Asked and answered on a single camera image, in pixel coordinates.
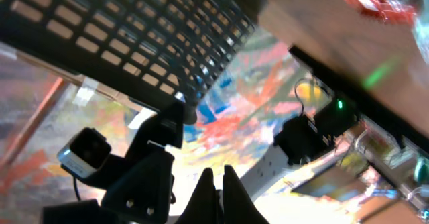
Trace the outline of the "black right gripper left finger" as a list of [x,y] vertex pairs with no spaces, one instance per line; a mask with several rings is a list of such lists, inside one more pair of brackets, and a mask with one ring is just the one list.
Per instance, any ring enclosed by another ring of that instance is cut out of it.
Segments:
[[205,168],[176,224],[219,224],[219,200],[211,168]]

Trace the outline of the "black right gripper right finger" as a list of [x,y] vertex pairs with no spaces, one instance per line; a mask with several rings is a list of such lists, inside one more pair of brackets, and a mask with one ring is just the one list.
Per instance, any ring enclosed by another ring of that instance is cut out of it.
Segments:
[[231,165],[224,167],[223,212],[226,224],[269,224],[253,204]]

